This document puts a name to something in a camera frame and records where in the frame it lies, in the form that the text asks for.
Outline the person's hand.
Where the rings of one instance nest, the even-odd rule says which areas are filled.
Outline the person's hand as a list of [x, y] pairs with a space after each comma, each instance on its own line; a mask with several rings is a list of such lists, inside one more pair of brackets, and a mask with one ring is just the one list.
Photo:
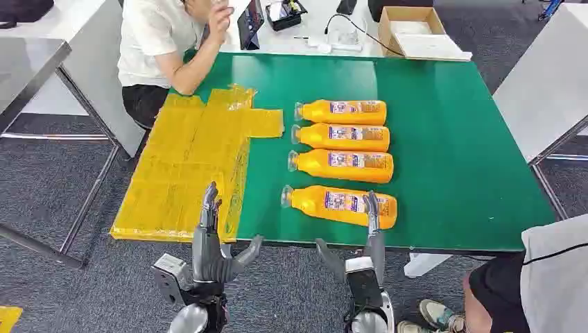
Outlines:
[[234, 12], [228, 1], [216, 1], [209, 11], [209, 37], [216, 46], [224, 43], [230, 25], [230, 16]]

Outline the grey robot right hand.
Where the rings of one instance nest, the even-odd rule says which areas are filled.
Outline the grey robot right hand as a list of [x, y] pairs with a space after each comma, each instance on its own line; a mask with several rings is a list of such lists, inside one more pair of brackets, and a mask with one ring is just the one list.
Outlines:
[[[378, 285], [382, 287], [385, 268], [385, 244], [383, 231], [380, 228], [379, 202], [373, 191], [369, 191], [367, 195], [363, 195], [363, 200], [367, 206], [366, 214], [368, 217], [368, 234], [364, 247], [364, 255], [371, 258]], [[344, 261], [330, 251], [323, 239], [315, 239], [315, 244], [318, 253], [329, 270], [336, 276], [337, 280], [344, 282], [346, 280]]]

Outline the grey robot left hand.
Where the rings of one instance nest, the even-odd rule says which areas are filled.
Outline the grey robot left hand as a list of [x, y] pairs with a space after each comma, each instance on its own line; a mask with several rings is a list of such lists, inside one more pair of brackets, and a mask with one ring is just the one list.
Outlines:
[[192, 269], [196, 282], [231, 282], [259, 256], [263, 243], [263, 237], [258, 234], [236, 257], [223, 256], [217, 230], [222, 200], [217, 199], [217, 195], [218, 189], [213, 181], [205, 190], [200, 220], [193, 233]]

